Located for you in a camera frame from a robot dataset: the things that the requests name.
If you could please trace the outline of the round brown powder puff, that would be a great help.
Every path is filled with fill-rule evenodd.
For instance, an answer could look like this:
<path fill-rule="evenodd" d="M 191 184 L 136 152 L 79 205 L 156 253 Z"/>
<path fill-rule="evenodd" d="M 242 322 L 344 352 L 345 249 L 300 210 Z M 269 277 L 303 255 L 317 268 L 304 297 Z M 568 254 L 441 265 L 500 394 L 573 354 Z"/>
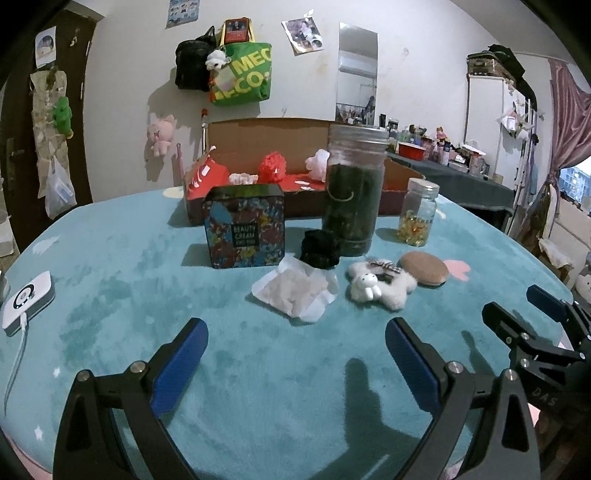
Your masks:
<path fill-rule="evenodd" d="M 438 257 L 426 252 L 407 252 L 399 260 L 399 265 L 423 286 L 439 287 L 449 278 L 447 265 Z"/>

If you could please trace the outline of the white plush bunny charm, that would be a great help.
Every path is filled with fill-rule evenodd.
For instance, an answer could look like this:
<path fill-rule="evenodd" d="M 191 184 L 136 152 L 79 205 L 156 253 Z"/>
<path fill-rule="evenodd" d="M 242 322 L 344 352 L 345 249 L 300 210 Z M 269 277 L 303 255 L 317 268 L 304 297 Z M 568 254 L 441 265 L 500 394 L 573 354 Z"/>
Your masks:
<path fill-rule="evenodd" d="M 402 310 L 418 286 L 414 276 L 386 259 L 349 265 L 349 296 L 353 302 L 382 303 L 391 311 Z"/>

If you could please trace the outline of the black fuzzy scrunchie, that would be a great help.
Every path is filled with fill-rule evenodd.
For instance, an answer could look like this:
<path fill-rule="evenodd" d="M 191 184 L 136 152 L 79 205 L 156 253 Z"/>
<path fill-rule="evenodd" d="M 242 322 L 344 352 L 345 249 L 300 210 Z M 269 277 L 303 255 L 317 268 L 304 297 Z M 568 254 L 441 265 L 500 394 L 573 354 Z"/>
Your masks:
<path fill-rule="evenodd" d="M 307 230 L 301 241 L 300 260 L 311 267 L 329 270 L 339 264 L 341 249 L 335 234 L 324 229 Z"/>

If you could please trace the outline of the teal plush table cover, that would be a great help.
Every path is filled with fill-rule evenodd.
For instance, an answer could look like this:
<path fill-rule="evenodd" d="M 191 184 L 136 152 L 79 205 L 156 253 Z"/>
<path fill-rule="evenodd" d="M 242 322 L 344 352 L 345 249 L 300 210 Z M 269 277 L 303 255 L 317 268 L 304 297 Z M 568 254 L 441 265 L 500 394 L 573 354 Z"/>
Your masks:
<path fill-rule="evenodd" d="M 1 427 L 45 469 L 77 372 L 146 360 L 187 320 L 204 357 L 164 419 L 202 479 L 390 479 L 430 423 L 385 344 L 391 313 L 339 294 L 314 324 L 252 296 L 260 268 L 214 269 L 180 199 L 151 191 L 70 211 L 6 274 L 54 300 L 1 339 Z"/>

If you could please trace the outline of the white charger device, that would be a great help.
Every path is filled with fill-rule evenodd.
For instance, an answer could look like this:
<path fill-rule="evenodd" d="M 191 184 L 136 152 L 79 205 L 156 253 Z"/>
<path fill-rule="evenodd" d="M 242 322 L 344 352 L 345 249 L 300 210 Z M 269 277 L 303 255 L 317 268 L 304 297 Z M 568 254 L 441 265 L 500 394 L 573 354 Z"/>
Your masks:
<path fill-rule="evenodd" d="M 55 289 L 49 271 L 44 271 L 30 280 L 3 304 L 2 329 L 8 337 L 21 328 L 21 317 L 32 319 L 55 298 Z"/>

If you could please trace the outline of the dark cluttered side table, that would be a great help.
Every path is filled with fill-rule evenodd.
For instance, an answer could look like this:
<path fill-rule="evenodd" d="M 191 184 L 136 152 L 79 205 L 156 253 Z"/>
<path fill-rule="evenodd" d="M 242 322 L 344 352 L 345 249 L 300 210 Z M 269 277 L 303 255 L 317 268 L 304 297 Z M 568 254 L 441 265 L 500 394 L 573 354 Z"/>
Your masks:
<path fill-rule="evenodd" d="M 470 211 L 514 213 L 514 191 L 493 180 L 459 172 L 429 160 L 412 160 L 393 153 L 389 153 L 389 157 L 438 184 L 443 196 Z"/>

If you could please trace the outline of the white refrigerator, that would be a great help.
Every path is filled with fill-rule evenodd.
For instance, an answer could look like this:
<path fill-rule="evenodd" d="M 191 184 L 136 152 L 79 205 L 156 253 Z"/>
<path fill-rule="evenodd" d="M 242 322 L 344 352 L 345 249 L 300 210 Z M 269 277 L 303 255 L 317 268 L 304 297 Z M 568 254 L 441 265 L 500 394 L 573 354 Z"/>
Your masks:
<path fill-rule="evenodd" d="M 464 140 L 485 153 L 489 176 L 515 190 L 526 151 L 529 101 L 501 77 L 468 76 Z"/>

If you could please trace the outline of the pink curtain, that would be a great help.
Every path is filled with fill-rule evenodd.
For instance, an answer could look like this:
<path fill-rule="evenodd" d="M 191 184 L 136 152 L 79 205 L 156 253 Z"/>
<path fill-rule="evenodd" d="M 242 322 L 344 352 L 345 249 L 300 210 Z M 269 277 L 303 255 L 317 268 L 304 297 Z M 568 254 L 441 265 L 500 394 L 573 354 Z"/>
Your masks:
<path fill-rule="evenodd" d="M 540 204 L 551 187 L 558 186 L 563 169 L 590 157 L 590 93 L 575 82 L 568 64 L 549 58 L 553 105 L 552 148 L 547 177 L 536 197 Z"/>

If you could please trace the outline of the red bowl on counter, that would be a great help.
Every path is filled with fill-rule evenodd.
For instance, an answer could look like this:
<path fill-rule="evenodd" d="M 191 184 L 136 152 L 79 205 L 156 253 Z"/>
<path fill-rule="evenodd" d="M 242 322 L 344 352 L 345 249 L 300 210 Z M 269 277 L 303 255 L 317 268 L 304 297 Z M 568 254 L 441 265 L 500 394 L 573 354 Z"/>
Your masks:
<path fill-rule="evenodd" d="M 398 153 L 407 159 L 422 161 L 425 157 L 426 149 L 414 143 L 399 142 Z"/>

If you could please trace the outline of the white mesh bath pouf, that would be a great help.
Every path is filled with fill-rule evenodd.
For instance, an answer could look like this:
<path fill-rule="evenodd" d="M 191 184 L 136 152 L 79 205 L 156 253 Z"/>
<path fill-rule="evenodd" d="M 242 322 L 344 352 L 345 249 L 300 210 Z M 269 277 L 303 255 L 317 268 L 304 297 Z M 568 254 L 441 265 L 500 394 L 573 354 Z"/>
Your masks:
<path fill-rule="evenodd" d="M 329 151 L 318 149 L 314 156 L 308 157 L 304 161 L 305 168 L 308 170 L 308 176 L 311 180 L 325 183 L 329 161 Z"/>

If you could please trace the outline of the colourful beauty cream tin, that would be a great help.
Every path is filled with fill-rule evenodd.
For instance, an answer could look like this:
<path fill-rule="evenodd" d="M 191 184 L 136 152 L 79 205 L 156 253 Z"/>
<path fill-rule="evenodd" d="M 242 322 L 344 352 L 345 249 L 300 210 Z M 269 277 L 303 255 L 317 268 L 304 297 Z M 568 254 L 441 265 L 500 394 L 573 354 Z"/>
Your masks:
<path fill-rule="evenodd" d="M 284 196 L 279 185 L 213 187 L 201 205 L 215 269 L 274 266 L 284 256 Z"/>

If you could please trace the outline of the red mesh pouf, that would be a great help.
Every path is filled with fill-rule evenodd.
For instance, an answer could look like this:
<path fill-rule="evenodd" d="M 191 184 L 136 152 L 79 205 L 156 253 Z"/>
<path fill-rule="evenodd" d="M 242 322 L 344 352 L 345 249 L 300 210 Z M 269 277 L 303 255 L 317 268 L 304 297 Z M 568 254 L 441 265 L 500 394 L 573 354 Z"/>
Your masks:
<path fill-rule="evenodd" d="M 280 152 L 271 152 L 263 158 L 257 168 L 260 184 L 279 184 L 287 175 L 287 160 Z"/>

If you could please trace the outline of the pink white knotted cloth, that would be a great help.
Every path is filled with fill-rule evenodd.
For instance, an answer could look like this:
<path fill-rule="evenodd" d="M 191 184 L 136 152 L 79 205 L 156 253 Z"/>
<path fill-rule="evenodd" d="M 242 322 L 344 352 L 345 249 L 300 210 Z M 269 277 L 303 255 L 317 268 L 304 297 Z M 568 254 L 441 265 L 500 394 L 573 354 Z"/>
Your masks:
<path fill-rule="evenodd" d="M 254 174 L 232 173 L 228 176 L 229 185 L 253 185 L 259 182 L 259 177 Z"/>

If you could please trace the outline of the green tote bag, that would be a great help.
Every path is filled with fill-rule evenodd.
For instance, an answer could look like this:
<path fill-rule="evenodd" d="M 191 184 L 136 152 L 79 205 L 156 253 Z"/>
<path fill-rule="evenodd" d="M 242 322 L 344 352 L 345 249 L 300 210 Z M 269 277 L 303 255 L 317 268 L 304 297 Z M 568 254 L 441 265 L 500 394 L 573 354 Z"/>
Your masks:
<path fill-rule="evenodd" d="M 273 47 L 257 42 L 252 20 L 225 20 L 217 46 L 230 58 L 228 65 L 211 72 L 209 100 L 215 106 L 237 106 L 270 99 Z"/>

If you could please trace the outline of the wall mirror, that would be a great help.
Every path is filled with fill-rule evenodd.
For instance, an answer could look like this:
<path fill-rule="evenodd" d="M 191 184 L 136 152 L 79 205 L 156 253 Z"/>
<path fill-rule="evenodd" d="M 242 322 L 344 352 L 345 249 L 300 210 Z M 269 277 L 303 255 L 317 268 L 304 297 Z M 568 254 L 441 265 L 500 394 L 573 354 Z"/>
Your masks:
<path fill-rule="evenodd" d="M 373 126 L 378 88 L 378 34 L 339 23 L 339 61 L 335 120 Z"/>

